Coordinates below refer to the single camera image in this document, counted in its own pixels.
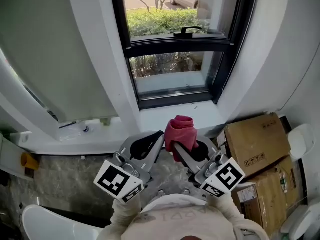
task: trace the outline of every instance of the cardboard box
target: cardboard box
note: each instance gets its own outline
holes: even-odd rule
[[[281,185],[285,174],[287,193]],[[258,223],[271,236],[287,219],[287,209],[298,199],[298,187],[291,158],[287,156],[275,167],[259,174],[232,191],[232,198],[245,218]]]
[[[218,147],[253,175],[289,154],[285,130],[275,113],[230,123],[217,137]]]

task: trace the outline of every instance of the window sill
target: window sill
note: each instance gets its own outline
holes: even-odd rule
[[[226,123],[212,101],[182,104],[142,110],[140,129],[147,131],[165,131],[168,121],[176,115],[193,118],[198,134],[213,137]],[[35,135],[31,132],[13,133],[10,140],[19,147],[34,154],[42,155],[98,155],[118,151],[129,137],[119,117],[111,119],[110,126],[104,127],[99,120],[89,121],[90,133],[71,140],[55,141]]]

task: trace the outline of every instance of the orange object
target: orange object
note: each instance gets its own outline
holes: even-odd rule
[[[38,170],[39,163],[37,160],[35,160],[29,153],[22,153],[21,155],[21,165],[23,167],[32,169],[32,170]]]

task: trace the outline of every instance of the pink towel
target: pink towel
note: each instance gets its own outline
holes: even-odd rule
[[[197,133],[197,129],[194,128],[194,120],[191,117],[177,115],[166,126],[164,132],[165,150],[173,152],[174,160],[180,162],[178,155],[172,148],[172,142],[179,142],[191,151],[199,146],[196,141]]]

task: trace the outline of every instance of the floor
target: floor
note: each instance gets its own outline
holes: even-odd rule
[[[34,173],[34,181],[12,176],[10,186],[0,185],[0,203],[8,209],[25,240],[28,238],[21,217],[24,208],[31,204],[108,220],[113,213],[113,199],[93,184],[107,158],[108,156],[88,156],[85,159],[80,156],[41,156],[40,168]],[[301,179],[298,163],[294,170],[296,178]],[[174,162],[171,154],[162,151],[151,170],[154,181],[141,193],[142,205],[146,206],[158,194],[158,190],[174,194],[188,188],[192,196],[203,199],[203,193],[188,182],[186,172],[187,169],[181,163]],[[276,232],[272,239],[281,238]]]

